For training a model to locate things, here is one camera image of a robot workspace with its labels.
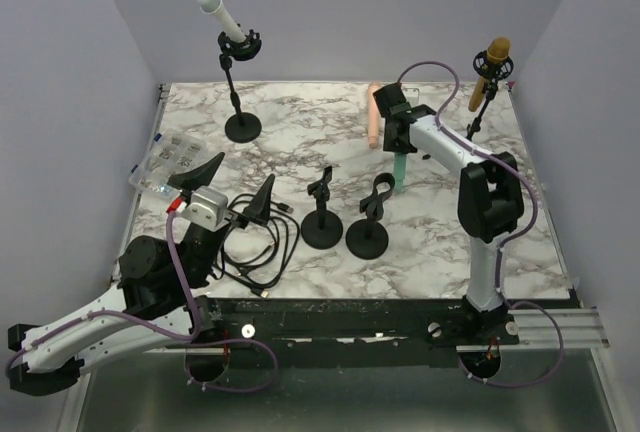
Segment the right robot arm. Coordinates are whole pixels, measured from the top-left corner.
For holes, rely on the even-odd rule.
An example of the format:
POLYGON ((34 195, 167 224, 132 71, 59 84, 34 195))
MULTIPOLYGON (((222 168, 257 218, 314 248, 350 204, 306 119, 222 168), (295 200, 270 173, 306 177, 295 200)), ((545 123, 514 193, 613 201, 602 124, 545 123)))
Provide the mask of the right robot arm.
POLYGON ((507 315, 496 267, 502 263, 499 242, 517 228, 524 214, 517 161, 509 152, 492 154, 445 128, 430 107, 413 107, 397 83, 378 89, 373 98, 384 120, 385 151, 423 151, 458 180, 457 217, 470 237, 471 251, 460 331, 467 341, 483 343, 507 315))

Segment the black round-base clip stand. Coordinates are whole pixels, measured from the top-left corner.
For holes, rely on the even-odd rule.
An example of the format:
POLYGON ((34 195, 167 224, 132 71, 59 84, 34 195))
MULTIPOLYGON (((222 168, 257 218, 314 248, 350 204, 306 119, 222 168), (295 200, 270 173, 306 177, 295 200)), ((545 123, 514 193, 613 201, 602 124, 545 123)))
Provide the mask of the black round-base clip stand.
POLYGON ((307 245, 317 250, 333 248, 343 235, 341 219, 327 209, 332 172, 332 166, 325 167, 321 178, 307 186, 307 194, 314 198, 316 209, 304 217, 301 235, 307 245))

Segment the green microphone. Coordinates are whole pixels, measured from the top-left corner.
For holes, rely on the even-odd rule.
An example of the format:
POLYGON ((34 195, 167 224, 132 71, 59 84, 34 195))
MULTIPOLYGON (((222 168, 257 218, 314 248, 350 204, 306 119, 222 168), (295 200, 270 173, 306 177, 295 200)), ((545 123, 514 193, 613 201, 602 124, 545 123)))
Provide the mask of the green microphone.
POLYGON ((394 154, 393 177, 395 180, 394 192, 400 194, 404 191, 407 167, 407 155, 403 153, 394 154))

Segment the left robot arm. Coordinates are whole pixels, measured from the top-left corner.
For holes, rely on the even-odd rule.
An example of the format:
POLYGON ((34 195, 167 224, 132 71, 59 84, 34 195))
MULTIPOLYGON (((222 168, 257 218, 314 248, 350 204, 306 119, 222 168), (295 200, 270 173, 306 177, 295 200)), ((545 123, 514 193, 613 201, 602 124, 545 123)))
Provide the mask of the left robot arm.
POLYGON ((169 177, 178 192, 168 205, 165 236, 134 238, 118 259, 119 281, 89 304, 47 325, 15 324, 8 331, 13 354, 5 365, 11 390, 34 397, 66 390, 102 361, 169 345, 223 347, 252 337, 224 334, 202 288, 232 227, 264 225, 270 217, 275 177, 269 175, 249 205, 231 210, 211 188, 223 154, 169 177))

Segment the gold microphone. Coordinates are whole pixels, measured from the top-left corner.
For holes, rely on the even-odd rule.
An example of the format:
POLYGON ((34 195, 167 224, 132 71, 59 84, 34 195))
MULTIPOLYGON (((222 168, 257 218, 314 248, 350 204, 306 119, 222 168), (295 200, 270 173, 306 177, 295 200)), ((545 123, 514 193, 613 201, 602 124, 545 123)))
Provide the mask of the gold microphone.
POLYGON ((508 38, 497 37, 486 50, 475 56, 473 68, 479 78, 469 100, 470 112, 475 112, 480 107, 492 84, 505 80, 513 72, 514 64, 509 56, 510 48, 511 41, 508 38))

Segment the pink microphone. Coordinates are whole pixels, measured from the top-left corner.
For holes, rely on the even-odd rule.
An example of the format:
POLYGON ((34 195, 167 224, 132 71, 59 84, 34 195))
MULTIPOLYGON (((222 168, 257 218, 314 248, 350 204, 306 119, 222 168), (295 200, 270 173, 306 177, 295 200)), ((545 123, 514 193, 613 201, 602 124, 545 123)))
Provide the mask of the pink microphone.
POLYGON ((368 127, 367 127, 367 141, 368 146, 371 149, 375 149, 379 146, 379 133, 380 133, 380 115, 377 107, 377 103, 374 98, 374 93, 381 87, 379 82, 370 83, 367 88, 367 111, 368 111, 368 127))

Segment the black round-base clamp stand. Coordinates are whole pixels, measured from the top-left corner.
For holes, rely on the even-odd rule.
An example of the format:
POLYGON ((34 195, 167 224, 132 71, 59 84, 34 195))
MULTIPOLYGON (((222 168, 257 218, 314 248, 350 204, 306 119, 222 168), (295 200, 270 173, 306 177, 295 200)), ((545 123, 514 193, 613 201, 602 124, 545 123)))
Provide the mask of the black round-base clamp stand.
POLYGON ((395 179, 391 173, 377 175, 371 193, 359 203, 359 212, 365 217, 354 222, 347 230, 348 250, 363 260, 379 258, 388 248, 389 235, 380 223, 384 216, 384 202, 393 195, 395 179))

